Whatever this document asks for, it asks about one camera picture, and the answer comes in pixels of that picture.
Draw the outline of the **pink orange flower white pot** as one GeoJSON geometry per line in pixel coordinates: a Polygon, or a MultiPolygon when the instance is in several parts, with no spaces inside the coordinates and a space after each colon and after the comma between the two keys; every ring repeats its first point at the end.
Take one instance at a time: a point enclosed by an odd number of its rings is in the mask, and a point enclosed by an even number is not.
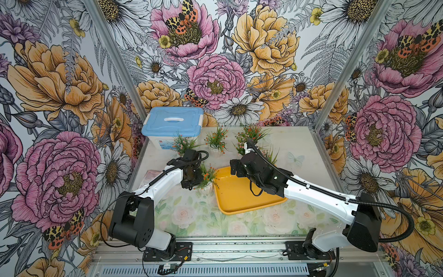
{"type": "Polygon", "coordinates": [[[276,165],[279,152],[275,152],[273,147],[261,148],[260,151],[267,161],[276,165]]]}

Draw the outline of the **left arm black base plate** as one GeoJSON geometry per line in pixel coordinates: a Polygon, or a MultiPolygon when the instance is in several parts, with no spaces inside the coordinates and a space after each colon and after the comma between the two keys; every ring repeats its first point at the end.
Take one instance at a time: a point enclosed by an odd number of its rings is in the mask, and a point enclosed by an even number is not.
{"type": "Polygon", "coordinates": [[[192,242],[173,242],[166,250],[148,248],[143,254],[143,262],[189,262],[192,250],[192,242]]]}

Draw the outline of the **light pink flower white pot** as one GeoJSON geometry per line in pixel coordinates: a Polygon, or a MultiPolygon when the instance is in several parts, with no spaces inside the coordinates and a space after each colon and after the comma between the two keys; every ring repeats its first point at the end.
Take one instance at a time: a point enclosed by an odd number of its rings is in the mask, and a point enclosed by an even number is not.
{"type": "Polygon", "coordinates": [[[245,144],[246,144],[246,141],[241,140],[241,141],[238,141],[235,145],[235,149],[236,149],[237,153],[241,156],[243,156],[245,154],[245,144]]]}

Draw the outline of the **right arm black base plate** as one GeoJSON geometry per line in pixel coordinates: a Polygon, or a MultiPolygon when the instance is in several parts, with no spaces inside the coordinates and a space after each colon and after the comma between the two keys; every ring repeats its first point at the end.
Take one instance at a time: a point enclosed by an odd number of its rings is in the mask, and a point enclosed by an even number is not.
{"type": "Polygon", "coordinates": [[[289,260],[335,260],[336,255],[333,250],[322,252],[311,245],[305,245],[302,241],[286,241],[283,256],[289,260]]]}

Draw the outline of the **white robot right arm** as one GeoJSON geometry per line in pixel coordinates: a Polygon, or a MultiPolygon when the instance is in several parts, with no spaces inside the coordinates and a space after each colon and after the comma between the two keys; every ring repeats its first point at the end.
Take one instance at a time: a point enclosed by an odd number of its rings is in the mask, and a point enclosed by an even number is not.
{"type": "Polygon", "coordinates": [[[397,242],[409,237],[415,229],[412,215],[404,209],[377,203],[368,194],[346,195],[308,182],[292,172],[269,163],[261,154],[250,152],[230,161],[231,174],[248,178],[263,192],[304,202],[341,221],[341,225],[309,232],[306,244],[326,252],[352,245],[366,252],[377,252],[379,243],[397,242]],[[396,211],[407,219],[407,228],[391,238],[380,238],[379,209],[396,211]]]}

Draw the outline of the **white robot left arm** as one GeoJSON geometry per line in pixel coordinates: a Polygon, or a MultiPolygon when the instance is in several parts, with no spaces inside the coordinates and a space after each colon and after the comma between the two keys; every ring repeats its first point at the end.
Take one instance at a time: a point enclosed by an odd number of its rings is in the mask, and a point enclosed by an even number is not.
{"type": "Polygon", "coordinates": [[[134,192],[122,192],[115,200],[108,236],[136,248],[164,252],[175,250],[175,235],[155,227],[155,208],[176,186],[192,190],[203,182],[201,163],[206,151],[187,150],[183,157],[170,160],[152,181],[134,192]]]}

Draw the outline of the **red flower white pot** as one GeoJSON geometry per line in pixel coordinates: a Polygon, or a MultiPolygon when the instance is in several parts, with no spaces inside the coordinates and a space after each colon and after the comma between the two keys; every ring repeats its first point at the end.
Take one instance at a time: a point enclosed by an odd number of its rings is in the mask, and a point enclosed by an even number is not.
{"type": "Polygon", "coordinates": [[[259,140],[263,139],[269,134],[268,129],[263,129],[260,126],[248,125],[243,126],[242,131],[237,134],[236,138],[239,143],[245,143],[248,139],[253,140],[257,143],[259,140]]]}

